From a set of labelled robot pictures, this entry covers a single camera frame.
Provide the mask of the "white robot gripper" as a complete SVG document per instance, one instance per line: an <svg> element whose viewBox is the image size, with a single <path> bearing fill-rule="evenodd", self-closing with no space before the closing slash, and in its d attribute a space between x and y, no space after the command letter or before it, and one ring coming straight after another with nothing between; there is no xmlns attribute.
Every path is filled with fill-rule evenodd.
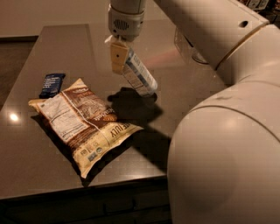
<svg viewBox="0 0 280 224"><path fill-rule="evenodd" d="M107 37L104 43L106 45L111 44L115 40L115 37L132 42L139 36L143 21L144 12L137 14L121 12L110 5L108 7L108 28L112 35ZM114 73L123 73L128 55L129 48L125 44L114 42L110 45L111 66Z"/></svg>

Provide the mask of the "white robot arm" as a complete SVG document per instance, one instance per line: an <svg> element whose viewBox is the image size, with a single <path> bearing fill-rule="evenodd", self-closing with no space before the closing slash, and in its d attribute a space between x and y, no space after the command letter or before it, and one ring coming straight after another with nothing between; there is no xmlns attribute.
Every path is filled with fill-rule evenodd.
<svg viewBox="0 0 280 224"><path fill-rule="evenodd" d="M173 224L280 224L279 30L238 0L154 0L229 87L171 140Z"/></svg>

